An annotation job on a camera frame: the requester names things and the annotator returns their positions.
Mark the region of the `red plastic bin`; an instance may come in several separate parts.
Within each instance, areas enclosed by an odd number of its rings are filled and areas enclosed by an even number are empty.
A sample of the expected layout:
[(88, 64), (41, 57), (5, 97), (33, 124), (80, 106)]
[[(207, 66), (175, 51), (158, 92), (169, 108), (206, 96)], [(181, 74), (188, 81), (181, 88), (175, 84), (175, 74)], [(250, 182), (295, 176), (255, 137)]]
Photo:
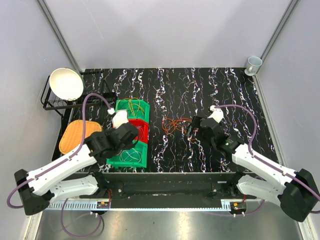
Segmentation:
[(139, 140), (145, 144), (148, 144), (148, 140), (149, 140), (149, 124), (140, 119), (140, 118), (130, 118), (128, 120), (131, 124), (133, 124), (139, 131), (138, 136), (134, 139)]

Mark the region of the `orange woven basket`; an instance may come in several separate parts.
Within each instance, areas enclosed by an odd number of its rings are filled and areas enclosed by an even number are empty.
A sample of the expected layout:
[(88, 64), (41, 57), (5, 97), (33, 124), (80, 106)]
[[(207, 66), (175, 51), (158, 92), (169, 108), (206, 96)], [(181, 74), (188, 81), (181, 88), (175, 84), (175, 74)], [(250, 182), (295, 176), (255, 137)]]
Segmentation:
[[(94, 132), (101, 132), (102, 126), (95, 121), (85, 121), (85, 136), (88, 138)], [(59, 151), (65, 155), (75, 149), (82, 140), (83, 136), (83, 120), (74, 120), (66, 128), (59, 142)]]

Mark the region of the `white bowl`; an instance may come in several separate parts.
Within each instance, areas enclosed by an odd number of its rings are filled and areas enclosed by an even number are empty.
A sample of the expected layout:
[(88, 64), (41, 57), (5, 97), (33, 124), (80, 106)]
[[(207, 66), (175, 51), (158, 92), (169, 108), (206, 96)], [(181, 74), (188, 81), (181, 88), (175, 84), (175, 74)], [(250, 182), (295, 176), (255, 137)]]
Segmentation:
[(70, 68), (58, 68), (49, 76), (49, 86), (53, 93), (66, 101), (77, 100), (84, 91), (81, 75)]

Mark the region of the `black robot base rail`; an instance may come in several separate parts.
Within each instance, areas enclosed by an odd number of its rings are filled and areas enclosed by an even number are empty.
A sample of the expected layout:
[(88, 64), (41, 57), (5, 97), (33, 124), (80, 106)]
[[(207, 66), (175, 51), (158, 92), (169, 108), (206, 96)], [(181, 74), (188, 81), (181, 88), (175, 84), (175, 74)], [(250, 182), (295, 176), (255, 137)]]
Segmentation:
[(242, 201), (231, 173), (95, 173), (111, 190), (111, 207), (128, 210), (195, 210), (222, 207), (221, 200)]

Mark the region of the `white mug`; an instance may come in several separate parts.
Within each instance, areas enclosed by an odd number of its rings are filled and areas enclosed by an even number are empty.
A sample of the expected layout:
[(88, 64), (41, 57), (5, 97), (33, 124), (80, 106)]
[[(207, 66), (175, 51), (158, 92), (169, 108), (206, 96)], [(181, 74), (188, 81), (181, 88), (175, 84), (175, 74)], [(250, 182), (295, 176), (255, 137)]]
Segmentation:
[(247, 76), (254, 76), (257, 74), (257, 72), (260, 69), (260, 67), (262, 66), (262, 64), (263, 64), (263, 61), (261, 58), (259, 58), (258, 56), (250, 56), (247, 59), (244, 73)]

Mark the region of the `far green plastic bin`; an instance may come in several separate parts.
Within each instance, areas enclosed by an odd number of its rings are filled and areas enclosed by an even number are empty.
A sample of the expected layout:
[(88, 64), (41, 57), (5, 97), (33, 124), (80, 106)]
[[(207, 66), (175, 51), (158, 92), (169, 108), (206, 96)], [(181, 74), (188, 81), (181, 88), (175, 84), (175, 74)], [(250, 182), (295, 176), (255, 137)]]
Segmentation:
[(142, 119), (147, 123), (150, 122), (150, 105), (144, 100), (135, 97), (118, 99), (115, 110), (127, 110), (128, 119)]

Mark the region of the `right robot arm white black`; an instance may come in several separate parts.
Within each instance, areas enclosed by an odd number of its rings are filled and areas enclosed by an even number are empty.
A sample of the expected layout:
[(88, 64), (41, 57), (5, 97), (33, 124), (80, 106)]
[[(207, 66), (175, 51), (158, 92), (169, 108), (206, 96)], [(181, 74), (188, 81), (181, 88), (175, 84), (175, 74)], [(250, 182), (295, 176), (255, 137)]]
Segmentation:
[(227, 185), (228, 195), (254, 196), (271, 202), (291, 219), (304, 222), (320, 200), (320, 192), (313, 175), (302, 168), (296, 171), (280, 165), (250, 149), (236, 136), (228, 136), (214, 118), (194, 116), (186, 128), (186, 135), (207, 143), (214, 153), (220, 153), (233, 163), (258, 175), (254, 178), (238, 172)]

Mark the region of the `near green plastic bin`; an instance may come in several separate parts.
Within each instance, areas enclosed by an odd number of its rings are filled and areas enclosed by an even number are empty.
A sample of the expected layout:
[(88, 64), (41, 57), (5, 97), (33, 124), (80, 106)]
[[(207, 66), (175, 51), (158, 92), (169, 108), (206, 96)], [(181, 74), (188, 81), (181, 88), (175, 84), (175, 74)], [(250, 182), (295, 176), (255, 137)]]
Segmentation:
[(123, 150), (119, 155), (106, 160), (106, 163), (114, 168), (146, 168), (148, 145), (138, 141), (136, 146), (129, 150)]

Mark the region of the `green plastic bin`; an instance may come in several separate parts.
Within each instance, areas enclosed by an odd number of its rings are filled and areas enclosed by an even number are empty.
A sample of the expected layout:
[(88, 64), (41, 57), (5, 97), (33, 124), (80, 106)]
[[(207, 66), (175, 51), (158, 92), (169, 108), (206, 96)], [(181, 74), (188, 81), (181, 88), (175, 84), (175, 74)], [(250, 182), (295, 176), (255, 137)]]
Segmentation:
[(119, 155), (106, 160), (106, 163), (114, 168), (146, 168), (148, 145), (138, 141), (136, 146), (129, 150), (123, 150)]
[(144, 100), (135, 97), (118, 99), (115, 110), (127, 110), (128, 119), (142, 119), (147, 123), (150, 122), (150, 105)]

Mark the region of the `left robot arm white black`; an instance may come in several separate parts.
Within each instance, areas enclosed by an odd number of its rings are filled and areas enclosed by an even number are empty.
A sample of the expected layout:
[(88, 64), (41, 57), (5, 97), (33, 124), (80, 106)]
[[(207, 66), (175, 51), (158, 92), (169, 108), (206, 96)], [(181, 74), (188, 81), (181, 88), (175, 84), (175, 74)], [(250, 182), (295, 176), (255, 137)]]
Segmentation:
[(133, 124), (123, 123), (117, 128), (92, 133), (75, 149), (43, 167), (16, 171), (16, 190), (24, 213), (32, 216), (50, 204), (74, 197), (94, 195), (103, 198), (108, 193), (108, 186), (96, 174), (71, 180), (67, 178), (80, 169), (132, 149), (138, 136), (139, 130)]

